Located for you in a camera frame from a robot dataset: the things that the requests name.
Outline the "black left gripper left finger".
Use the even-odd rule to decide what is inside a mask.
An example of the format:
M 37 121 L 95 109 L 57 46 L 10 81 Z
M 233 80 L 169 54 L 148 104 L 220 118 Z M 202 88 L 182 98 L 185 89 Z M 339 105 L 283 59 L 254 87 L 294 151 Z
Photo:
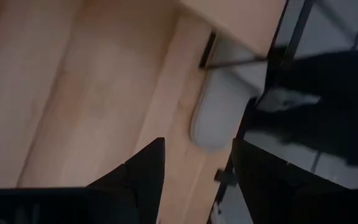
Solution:
M 164 177 L 156 138 L 86 187 L 0 189 L 0 223 L 156 223 Z

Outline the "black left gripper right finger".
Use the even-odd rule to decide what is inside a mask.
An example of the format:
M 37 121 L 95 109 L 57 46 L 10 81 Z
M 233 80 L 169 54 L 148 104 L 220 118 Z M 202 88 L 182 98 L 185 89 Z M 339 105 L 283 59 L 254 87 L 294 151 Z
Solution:
M 243 139 L 231 159 L 254 223 L 358 224 L 358 189 L 347 189 Z

